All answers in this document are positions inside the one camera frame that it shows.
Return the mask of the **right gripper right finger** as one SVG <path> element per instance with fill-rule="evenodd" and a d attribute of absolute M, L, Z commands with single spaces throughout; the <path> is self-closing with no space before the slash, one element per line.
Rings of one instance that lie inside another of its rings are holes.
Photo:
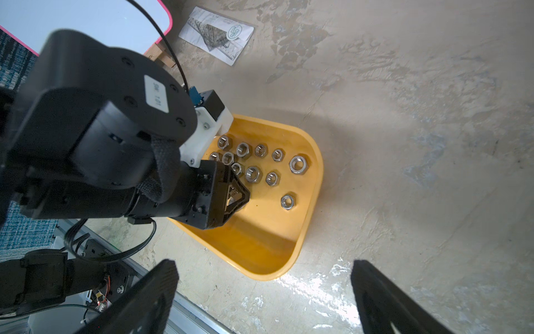
<path fill-rule="evenodd" d="M 350 275 L 365 333 L 450 333 L 367 260 L 355 260 Z"/>

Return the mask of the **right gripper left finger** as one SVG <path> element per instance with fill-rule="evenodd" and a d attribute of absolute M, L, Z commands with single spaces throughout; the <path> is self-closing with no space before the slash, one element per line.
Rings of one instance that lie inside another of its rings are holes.
<path fill-rule="evenodd" d="M 108 310 L 77 332 L 163 333 L 178 280 L 175 262 L 160 262 Z"/>

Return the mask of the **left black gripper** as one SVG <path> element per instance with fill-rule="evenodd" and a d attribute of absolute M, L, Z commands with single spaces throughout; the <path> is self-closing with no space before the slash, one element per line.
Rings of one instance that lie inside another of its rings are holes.
<path fill-rule="evenodd" d="M 200 230 L 218 228 L 250 201 L 250 191 L 222 162 L 202 160 L 193 169 L 192 189 L 185 191 L 183 212 L 171 216 Z"/>

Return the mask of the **yellow plastic storage box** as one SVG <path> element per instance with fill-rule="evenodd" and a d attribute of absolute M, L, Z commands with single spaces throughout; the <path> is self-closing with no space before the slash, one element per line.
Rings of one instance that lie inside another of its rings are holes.
<path fill-rule="evenodd" d="M 242 274 L 271 281 L 288 272 L 300 254 L 321 190 L 323 157 L 308 133 L 290 125 L 234 115 L 228 134 L 234 146 L 241 142 L 252 148 L 260 143 L 268 146 L 265 157 L 252 154 L 240 161 L 243 168 L 258 166 L 262 171 L 257 184 L 240 177 L 250 191 L 250 201 L 219 228 L 199 230 L 176 220 L 173 223 Z M 281 162 L 272 158 L 278 148 L 285 152 Z M 295 155 L 305 156 L 310 163 L 306 174 L 290 171 L 289 162 Z M 277 186 L 268 186 L 264 179 L 271 171 L 280 176 Z M 287 193 L 296 199 L 292 210 L 284 210 L 280 204 Z"/>

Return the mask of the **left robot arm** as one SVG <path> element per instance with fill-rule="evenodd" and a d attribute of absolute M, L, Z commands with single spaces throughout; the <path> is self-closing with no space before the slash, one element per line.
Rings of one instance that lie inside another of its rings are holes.
<path fill-rule="evenodd" d="M 78 232 L 91 218 L 224 225 L 250 191 L 204 153 L 232 121 L 214 91 L 187 89 L 141 54 L 52 33 L 21 89 L 1 90 L 1 218 L 14 201 L 25 217 L 75 225 L 63 250 L 1 263 L 1 315 L 46 310 L 89 289 L 120 297 L 129 283 L 122 263 L 139 247 L 81 250 Z"/>

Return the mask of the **wooden whiteboard easel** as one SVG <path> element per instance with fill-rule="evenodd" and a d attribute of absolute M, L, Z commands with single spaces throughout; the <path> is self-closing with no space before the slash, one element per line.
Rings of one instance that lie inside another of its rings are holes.
<path fill-rule="evenodd" d="M 161 61 L 164 65 L 168 66 L 169 68 L 173 68 L 174 66 L 176 66 L 176 62 L 171 57 L 171 55 L 168 54 L 165 47 L 163 46 L 163 43 L 154 43 L 144 53 L 144 55 L 153 61 Z"/>

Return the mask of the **pink framed whiteboard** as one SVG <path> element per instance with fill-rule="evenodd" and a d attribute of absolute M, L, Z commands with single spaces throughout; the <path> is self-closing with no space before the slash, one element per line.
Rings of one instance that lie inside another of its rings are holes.
<path fill-rule="evenodd" d="M 79 31 L 109 47 L 139 54 L 161 40 L 150 21 L 128 1 L 1 2 L 1 30 L 36 56 L 59 29 Z"/>

